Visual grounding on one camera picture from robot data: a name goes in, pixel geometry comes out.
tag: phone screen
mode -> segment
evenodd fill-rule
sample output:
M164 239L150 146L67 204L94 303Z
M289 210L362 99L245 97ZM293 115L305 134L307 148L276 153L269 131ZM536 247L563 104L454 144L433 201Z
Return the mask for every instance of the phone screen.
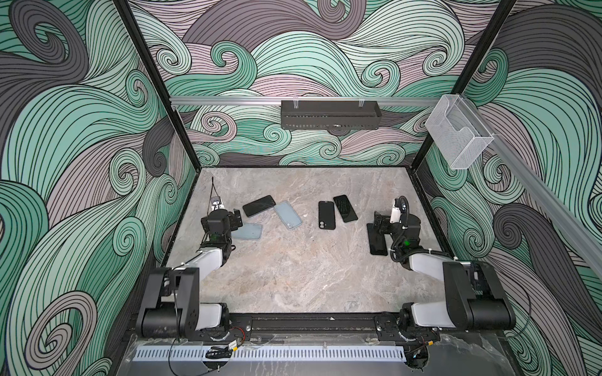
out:
M355 214L353 206L351 206L351 203L349 202L349 199L346 195L343 194L341 196L336 196L334 200L335 205L339 210L339 214L341 214L343 222L351 222L358 220L358 216Z
M270 195L267 195L265 197L261 197L259 200L255 200L243 205L243 210L247 217L252 217L255 214L261 213L262 211L273 208L274 205L276 205L274 199Z

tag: phone case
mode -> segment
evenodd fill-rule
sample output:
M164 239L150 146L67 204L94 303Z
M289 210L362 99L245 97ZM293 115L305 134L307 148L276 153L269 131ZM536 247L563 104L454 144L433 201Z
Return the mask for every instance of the phone case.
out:
M284 223L284 226L286 226L289 230L297 228L303 223L301 217L299 217L295 209L293 209L288 201L283 201L274 206L274 210L276 211L276 214L278 214L278 217L280 217L282 223Z
M243 223L242 227L232 231L232 239L259 240L263 226L259 223Z
M323 230L334 230L337 227L337 224L335 222L334 202L318 202L318 227Z

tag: swirl pattern wallpaper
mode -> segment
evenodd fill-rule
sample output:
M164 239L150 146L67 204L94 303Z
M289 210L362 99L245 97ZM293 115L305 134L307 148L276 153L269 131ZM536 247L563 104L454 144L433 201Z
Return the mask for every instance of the swirl pattern wallpaper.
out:
M195 176L111 0L0 2L3 375L107 374Z
M602 243L602 4L556 1L504 23L465 94ZM602 283L503 161L452 171L433 147L419 176L463 259L493 264L517 314L525 375L602 371ZM531 320L527 324L529 293Z
M523 1L518 8L547 0ZM449 93L496 0L130 0L172 96ZM285 131L280 108L180 106L203 165L409 165L430 108L374 131Z

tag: red wire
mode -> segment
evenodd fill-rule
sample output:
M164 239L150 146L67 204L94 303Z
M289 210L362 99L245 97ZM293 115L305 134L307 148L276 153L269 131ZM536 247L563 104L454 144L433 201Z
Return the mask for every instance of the red wire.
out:
M240 330L240 331L243 332L243 343L244 343L244 340L247 339L247 335L244 333L244 330L242 328L239 328L239 327L232 327L232 328L238 329L238 330Z

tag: black smartphone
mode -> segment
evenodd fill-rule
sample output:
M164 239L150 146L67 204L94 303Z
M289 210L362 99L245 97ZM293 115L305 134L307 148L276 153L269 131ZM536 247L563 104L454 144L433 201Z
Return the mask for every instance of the black smartphone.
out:
M337 204L337 209L339 210L339 214L341 214L341 218L343 222L351 222L357 221L358 216L355 215L355 211L353 210L353 206L349 202L349 199L346 195L336 196L334 198L335 204Z
M265 197L261 197L259 200L255 200L243 205L243 211L247 217L252 217L255 214L259 214L267 209L273 208L275 205L276 203L274 202L274 199L270 195L267 195Z
M336 228L334 202L318 202L318 226L323 230L334 230Z
M375 256L387 256L389 252L386 249L385 235L378 233L374 229L374 223L367 223L368 244L370 245L370 254Z

